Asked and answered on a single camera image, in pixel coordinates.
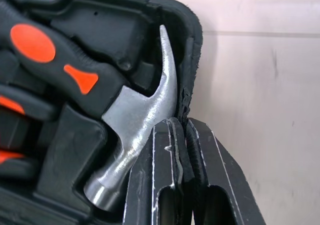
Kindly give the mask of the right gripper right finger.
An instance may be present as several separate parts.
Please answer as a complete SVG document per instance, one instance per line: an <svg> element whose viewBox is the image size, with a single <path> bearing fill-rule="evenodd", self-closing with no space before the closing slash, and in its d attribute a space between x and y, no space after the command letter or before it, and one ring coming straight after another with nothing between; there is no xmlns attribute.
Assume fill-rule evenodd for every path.
<svg viewBox="0 0 320 225"><path fill-rule="evenodd" d="M206 123L188 119L186 147L195 225L266 225L241 167Z"/></svg>

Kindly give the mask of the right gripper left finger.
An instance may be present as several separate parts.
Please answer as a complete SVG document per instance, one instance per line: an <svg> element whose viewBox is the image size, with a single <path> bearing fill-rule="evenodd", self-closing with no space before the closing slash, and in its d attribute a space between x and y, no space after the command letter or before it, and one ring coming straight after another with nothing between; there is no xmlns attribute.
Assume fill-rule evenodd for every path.
<svg viewBox="0 0 320 225"><path fill-rule="evenodd" d="M123 225L191 225L194 178L181 123L161 121L131 169Z"/></svg>

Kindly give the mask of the black tool case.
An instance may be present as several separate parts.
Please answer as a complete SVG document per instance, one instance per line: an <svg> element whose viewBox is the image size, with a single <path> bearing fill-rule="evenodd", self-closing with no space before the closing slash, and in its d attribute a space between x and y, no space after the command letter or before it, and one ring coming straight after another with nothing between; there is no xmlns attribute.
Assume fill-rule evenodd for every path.
<svg viewBox="0 0 320 225"><path fill-rule="evenodd" d="M159 27L164 25L177 77L176 109L170 118L178 119L186 139L202 31L185 5L176 0L6 1L24 17L64 35L89 58L114 66L130 88L145 96L153 95L160 83ZM30 92L58 108L53 121L28 120L19 151L37 160L38 170L30 180L0 178L0 225L123 225L132 168L115 210L94 206L84 194L92 173L113 156L117 134L64 92L28 72L1 42L0 85Z"/></svg>

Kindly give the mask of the orange handled pliers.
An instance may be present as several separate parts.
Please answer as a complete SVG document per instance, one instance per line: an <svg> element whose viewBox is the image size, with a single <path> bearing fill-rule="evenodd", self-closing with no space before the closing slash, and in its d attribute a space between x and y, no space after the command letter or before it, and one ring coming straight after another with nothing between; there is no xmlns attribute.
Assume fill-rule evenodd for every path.
<svg viewBox="0 0 320 225"><path fill-rule="evenodd" d="M0 84L0 178L32 180L39 163L21 151L29 119L48 122L59 109L26 90Z"/></svg>

